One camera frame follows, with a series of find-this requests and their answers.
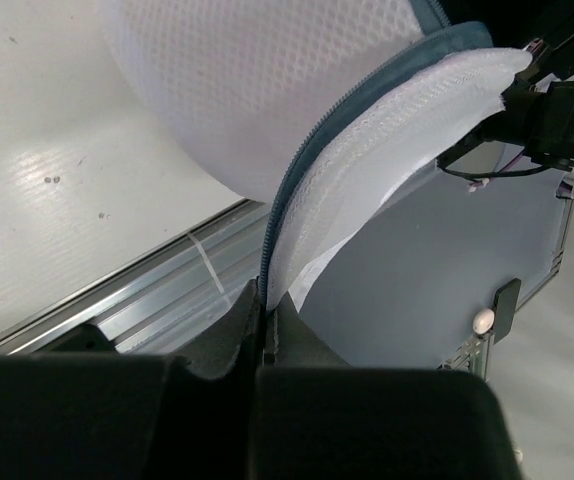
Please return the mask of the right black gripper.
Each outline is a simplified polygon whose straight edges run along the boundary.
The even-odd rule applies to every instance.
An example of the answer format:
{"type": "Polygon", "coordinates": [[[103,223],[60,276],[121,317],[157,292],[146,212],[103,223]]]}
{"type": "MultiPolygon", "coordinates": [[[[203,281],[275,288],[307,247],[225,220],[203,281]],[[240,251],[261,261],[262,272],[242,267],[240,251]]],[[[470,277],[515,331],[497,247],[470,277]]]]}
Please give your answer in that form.
{"type": "Polygon", "coordinates": [[[523,47],[531,64],[504,91],[503,111],[489,117],[437,159],[452,164],[484,142],[522,147],[534,172],[574,167],[574,1],[444,1],[454,23],[480,21],[495,45],[523,47]]]}

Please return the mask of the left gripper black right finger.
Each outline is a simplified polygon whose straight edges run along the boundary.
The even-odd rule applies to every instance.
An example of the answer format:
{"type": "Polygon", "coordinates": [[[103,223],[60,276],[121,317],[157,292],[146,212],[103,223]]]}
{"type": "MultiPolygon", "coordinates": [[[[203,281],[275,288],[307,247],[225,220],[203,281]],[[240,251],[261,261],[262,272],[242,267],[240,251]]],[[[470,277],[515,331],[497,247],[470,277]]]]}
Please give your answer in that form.
{"type": "Polygon", "coordinates": [[[479,377],[342,365],[289,298],[267,331],[276,361],[256,376],[255,478],[521,478],[499,402],[479,377]]]}

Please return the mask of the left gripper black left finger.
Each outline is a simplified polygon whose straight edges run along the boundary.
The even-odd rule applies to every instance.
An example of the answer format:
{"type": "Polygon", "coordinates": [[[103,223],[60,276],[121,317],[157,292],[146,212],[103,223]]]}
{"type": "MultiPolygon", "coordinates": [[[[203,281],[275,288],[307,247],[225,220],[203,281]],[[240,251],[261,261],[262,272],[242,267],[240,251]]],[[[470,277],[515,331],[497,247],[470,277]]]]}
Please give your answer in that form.
{"type": "Polygon", "coordinates": [[[0,356],[0,479],[241,479],[259,300],[246,284],[181,352],[98,337],[0,356]]]}

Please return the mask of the grey-trimmed white mesh laundry bag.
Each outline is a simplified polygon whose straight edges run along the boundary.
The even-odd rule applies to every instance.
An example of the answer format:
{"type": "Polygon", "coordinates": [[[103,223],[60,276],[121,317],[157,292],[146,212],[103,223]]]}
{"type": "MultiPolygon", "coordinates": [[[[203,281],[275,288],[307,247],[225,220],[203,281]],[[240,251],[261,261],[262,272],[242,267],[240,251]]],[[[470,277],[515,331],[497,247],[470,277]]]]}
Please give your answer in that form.
{"type": "Polygon", "coordinates": [[[271,206],[267,309],[309,287],[531,63],[437,1],[102,1],[110,52],[182,149],[271,206]]]}

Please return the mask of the black door latch with knob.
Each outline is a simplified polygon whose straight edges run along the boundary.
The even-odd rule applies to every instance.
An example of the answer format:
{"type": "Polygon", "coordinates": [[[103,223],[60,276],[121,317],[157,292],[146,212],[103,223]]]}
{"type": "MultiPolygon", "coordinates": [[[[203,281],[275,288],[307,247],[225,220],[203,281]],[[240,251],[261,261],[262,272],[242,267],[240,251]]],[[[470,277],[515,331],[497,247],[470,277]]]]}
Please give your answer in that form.
{"type": "Polygon", "coordinates": [[[495,292],[492,307],[479,311],[474,317],[472,327],[476,336],[494,333],[495,343],[508,336],[513,326],[521,285],[521,280],[514,278],[495,292]]]}

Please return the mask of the aluminium mounting rail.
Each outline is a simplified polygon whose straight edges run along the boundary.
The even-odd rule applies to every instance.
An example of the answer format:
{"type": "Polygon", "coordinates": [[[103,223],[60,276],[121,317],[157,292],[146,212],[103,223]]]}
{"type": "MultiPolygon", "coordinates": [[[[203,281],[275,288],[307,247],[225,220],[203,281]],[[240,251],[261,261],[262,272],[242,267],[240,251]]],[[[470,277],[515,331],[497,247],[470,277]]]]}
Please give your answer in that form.
{"type": "MultiPolygon", "coordinates": [[[[266,205],[243,201],[189,231],[232,305],[258,274],[268,213],[266,205]]],[[[228,309],[186,233],[0,334],[0,355],[35,352],[84,324],[121,353],[170,351],[228,309]]]]}

